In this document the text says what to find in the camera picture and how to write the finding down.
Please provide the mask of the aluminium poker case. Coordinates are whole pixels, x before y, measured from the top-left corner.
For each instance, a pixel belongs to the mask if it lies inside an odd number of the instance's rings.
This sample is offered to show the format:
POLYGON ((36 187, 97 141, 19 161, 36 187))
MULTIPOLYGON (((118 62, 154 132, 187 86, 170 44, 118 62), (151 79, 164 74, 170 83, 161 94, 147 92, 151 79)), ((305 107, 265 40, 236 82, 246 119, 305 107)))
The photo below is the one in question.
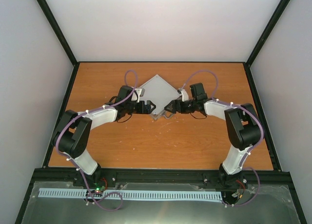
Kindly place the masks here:
POLYGON ((150 114, 154 121, 157 121, 159 118, 170 118, 173 114, 168 117, 165 117, 164 107, 172 100, 176 100, 179 98, 179 93, 177 89, 171 86, 167 81, 165 81, 158 74, 154 75, 151 79, 146 81, 140 88, 145 89, 145 93, 141 100, 152 101, 156 108, 150 114))

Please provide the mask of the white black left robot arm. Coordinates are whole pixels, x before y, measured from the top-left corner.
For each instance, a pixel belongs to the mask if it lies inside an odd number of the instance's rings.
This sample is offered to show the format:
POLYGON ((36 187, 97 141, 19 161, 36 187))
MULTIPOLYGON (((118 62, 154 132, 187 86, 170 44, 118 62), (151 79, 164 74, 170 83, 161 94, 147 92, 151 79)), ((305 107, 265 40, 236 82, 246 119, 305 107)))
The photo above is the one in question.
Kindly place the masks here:
POLYGON ((103 106, 75 112, 67 110, 62 115, 52 135, 52 145, 57 152, 83 171, 84 180, 90 186, 101 182, 100 165, 87 151, 92 129, 106 123, 117 122, 125 115, 151 114, 156 105, 151 100, 141 100, 143 89, 123 85, 116 96, 103 106))

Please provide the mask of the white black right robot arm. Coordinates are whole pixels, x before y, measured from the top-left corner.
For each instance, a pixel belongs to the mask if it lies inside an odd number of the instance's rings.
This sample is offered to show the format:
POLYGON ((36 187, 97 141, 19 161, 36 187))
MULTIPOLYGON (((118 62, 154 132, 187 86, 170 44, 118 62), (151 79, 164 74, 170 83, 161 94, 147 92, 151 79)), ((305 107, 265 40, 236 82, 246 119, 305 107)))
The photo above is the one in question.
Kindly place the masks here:
POLYGON ((264 130, 251 103, 234 104, 209 98, 203 84, 190 86, 192 98, 186 99, 184 90, 179 90, 181 97, 172 100, 164 107, 170 113, 214 116, 226 122, 228 138, 231 143, 228 155, 219 167, 218 181, 227 187, 239 178, 243 165, 254 147, 264 139, 264 130))

